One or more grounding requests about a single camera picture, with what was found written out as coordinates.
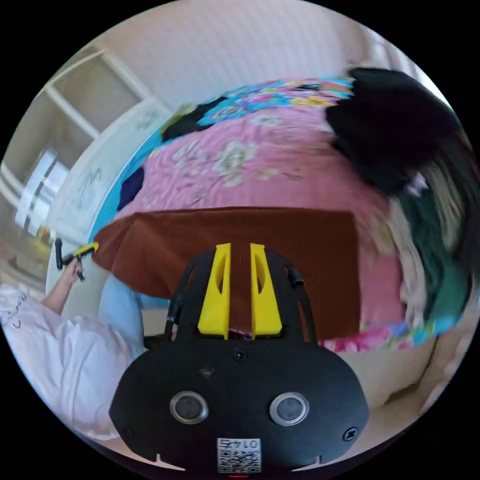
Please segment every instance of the qr code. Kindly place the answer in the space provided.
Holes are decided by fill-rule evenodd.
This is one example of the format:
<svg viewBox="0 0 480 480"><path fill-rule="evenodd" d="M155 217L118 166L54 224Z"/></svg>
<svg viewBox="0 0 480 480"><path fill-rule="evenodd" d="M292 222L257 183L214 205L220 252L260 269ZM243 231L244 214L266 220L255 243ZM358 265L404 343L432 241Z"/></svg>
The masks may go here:
<svg viewBox="0 0 480 480"><path fill-rule="evenodd" d="M219 450L218 471L229 474L257 474L261 471L260 450Z"/></svg>

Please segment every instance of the green clothing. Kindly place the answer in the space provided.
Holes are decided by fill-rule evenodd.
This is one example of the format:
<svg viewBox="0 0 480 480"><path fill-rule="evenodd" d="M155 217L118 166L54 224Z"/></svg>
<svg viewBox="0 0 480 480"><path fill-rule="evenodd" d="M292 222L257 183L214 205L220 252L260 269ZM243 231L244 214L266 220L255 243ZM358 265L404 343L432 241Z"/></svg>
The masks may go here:
<svg viewBox="0 0 480 480"><path fill-rule="evenodd" d="M470 276L454 262L444 245L432 189L422 191L420 198L404 192L398 200L425 271L425 323L460 319L470 290Z"/></svg>

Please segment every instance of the screw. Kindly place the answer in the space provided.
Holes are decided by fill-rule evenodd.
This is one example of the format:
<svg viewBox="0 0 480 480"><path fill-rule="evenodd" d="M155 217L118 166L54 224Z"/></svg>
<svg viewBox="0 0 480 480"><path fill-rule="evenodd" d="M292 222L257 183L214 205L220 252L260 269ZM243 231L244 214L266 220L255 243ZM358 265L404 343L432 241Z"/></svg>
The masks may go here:
<svg viewBox="0 0 480 480"><path fill-rule="evenodd" d="M134 436L135 436L135 432L133 431L133 429L129 426L124 426L123 427L123 433L125 434L126 437L128 437L129 439L132 439Z"/></svg>
<svg viewBox="0 0 480 480"><path fill-rule="evenodd" d="M244 360L247 359L248 356L249 356L249 354L243 348L236 348L233 351L233 359L236 362L243 362Z"/></svg>
<svg viewBox="0 0 480 480"><path fill-rule="evenodd" d="M353 426L353 427L349 428L343 434L343 441L344 442L351 442L354 438L357 437L358 433L359 433L359 429L356 426Z"/></svg>

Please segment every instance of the light blue jeans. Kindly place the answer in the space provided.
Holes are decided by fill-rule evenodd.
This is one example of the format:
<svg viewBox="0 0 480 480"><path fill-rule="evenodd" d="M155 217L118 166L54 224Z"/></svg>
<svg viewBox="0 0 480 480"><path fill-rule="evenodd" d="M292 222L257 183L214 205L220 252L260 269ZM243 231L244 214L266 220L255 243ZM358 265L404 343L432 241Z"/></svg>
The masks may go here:
<svg viewBox="0 0 480 480"><path fill-rule="evenodd" d="M169 300L133 291L110 275L103 286L98 320L120 332L134 358L144 351L144 321L142 310L166 309Z"/></svg>

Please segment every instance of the qr code sticker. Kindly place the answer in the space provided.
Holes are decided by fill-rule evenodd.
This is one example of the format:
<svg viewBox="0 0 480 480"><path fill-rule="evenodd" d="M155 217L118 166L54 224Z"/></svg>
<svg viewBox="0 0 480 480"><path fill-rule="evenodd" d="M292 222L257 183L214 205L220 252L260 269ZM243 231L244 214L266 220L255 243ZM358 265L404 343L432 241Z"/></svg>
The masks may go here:
<svg viewBox="0 0 480 480"><path fill-rule="evenodd" d="M218 471L225 474L257 474L262 471L259 438L219 438Z"/></svg>

